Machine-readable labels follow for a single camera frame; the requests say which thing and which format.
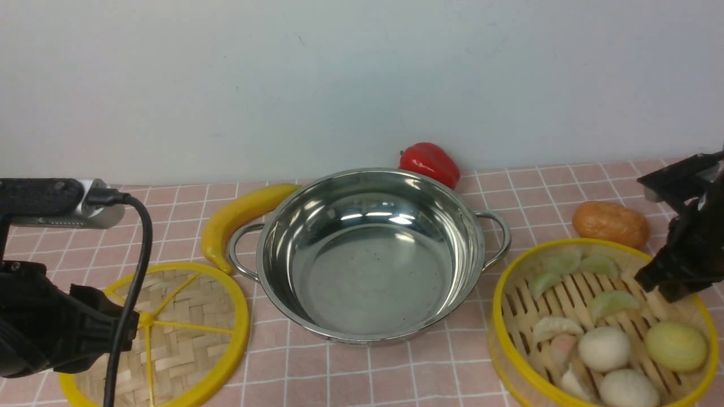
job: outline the pot rim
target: pot rim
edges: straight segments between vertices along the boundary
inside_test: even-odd
[[[271,303],[274,304],[277,309],[279,309],[287,318],[291,319],[292,321],[296,322],[297,324],[304,327],[306,330],[311,331],[312,333],[315,333],[319,336],[322,336],[325,339],[333,340],[335,342],[339,343],[347,343],[349,345],[364,345],[374,342],[379,342],[383,340],[394,340],[394,339],[400,339],[403,337],[411,336],[416,334],[417,332],[420,332],[422,330],[425,330],[426,328],[432,326],[433,324],[436,324],[437,322],[444,319],[446,316],[448,316],[451,312],[453,312],[457,307],[459,307],[460,304],[464,302],[464,300],[470,295],[470,293],[473,291],[473,289],[476,287],[476,284],[470,284],[470,287],[460,291],[456,299],[448,304],[446,307],[444,307],[442,310],[440,310],[438,313],[436,313],[433,317],[427,319],[426,321],[419,322],[418,324],[411,325],[405,329],[388,332],[384,334],[379,335],[353,335],[353,334],[347,334],[344,332],[334,331],[334,330],[328,330],[326,328],[320,327],[317,324],[314,324],[292,310],[289,309],[286,305],[281,302],[279,297],[277,297],[272,292],[272,287],[269,284],[269,281],[266,278],[265,268],[264,268],[264,244],[266,242],[266,239],[269,236],[269,232],[272,229],[272,225],[277,221],[277,218],[279,216],[279,213],[283,211],[287,205],[296,199],[299,195],[307,191],[309,188],[312,188],[315,185],[319,185],[323,182],[329,181],[331,179],[342,177],[346,175],[352,175],[357,173],[363,173],[363,172],[385,172],[385,173],[392,173],[392,174],[399,174],[404,175],[406,177],[413,177],[418,180],[427,182],[431,184],[434,187],[439,188],[442,190],[445,195],[448,196],[457,206],[458,208],[465,214],[466,217],[468,217],[468,220],[471,221],[473,225],[473,229],[475,231],[475,238],[477,239],[477,252],[474,253],[476,258],[473,259],[473,270],[472,275],[470,276],[470,279],[479,280],[480,275],[488,268],[490,268],[492,265],[488,266],[487,268],[484,267],[485,264],[485,240],[483,236],[483,231],[480,223],[478,222],[477,216],[475,213],[468,207],[468,204],[463,201],[460,196],[455,193],[453,190],[449,189],[447,186],[443,185],[442,183],[418,174],[416,172],[406,171],[404,169],[395,169],[395,168],[385,168],[385,167],[368,167],[368,168],[357,168],[357,169],[349,169],[346,171],[336,172],[331,175],[327,175],[326,177],[320,178],[314,182],[311,182],[307,185],[304,185],[302,188],[299,188],[297,191],[292,193],[290,196],[288,196],[282,203],[279,204],[279,206],[270,214],[270,220],[267,222],[264,222],[264,228],[261,231],[261,234],[259,235],[258,245],[256,249],[256,268],[257,268],[257,274],[259,278],[259,282],[261,283],[262,288],[264,289],[264,292],[266,293],[266,296],[269,298]]]

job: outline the bamboo steamer lid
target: bamboo steamer lid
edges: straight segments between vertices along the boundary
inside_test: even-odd
[[[125,302],[132,276],[104,290]],[[234,373],[249,338],[250,317],[239,285],[229,275],[197,263],[148,269],[135,310],[140,313],[131,351],[121,354],[117,407],[196,407]],[[73,406],[101,406],[108,356],[79,374],[60,374]]]

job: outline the white wall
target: white wall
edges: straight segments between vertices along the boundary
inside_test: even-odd
[[[721,147],[722,0],[5,0],[0,174],[304,178]]]

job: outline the pot handle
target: pot handle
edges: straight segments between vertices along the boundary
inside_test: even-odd
[[[231,261],[231,264],[236,267],[236,270],[238,270],[242,276],[248,278],[249,280],[253,280],[254,282],[259,282],[259,275],[241,264],[239,258],[236,257],[236,245],[239,243],[239,239],[241,239],[242,236],[249,232],[254,232],[255,230],[262,230],[263,228],[263,223],[252,223],[251,225],[240,227],[233,235],[231,235],[231,239],[229,239],[229,244],[227,245],[227,257],[229,258],[229,261]]]
[[[502,243],[500,244],[500,250],[498,250],[495,256],[492,257],[492,259],[486,261],[483,264],[483,270],[485,270],[488,267],[493,267],[495,264],[498,264],[498,262],[503,260],[505,255],[508,254],[508,251],[510,250],[510,228],[500,215],[494,214],[492,212],[475,212],[475,216],[478,218],[490,219],[493,222],[498,223],[500,225],[500,228],[502,229]]]

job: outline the stainless steel pot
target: stainless steel pot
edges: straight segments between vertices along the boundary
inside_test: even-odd
[[[502,247],[488,261],[477,217],[503,231]],[[258,274],[235,255],[241,236],[253,230],[261,230]],[[294,322],[365,346],[443,319],[509,248],[502,218],[473,213],[439,182],[398,169],[354,169],[301,188],[266,224],[235,232],[227,252]]]

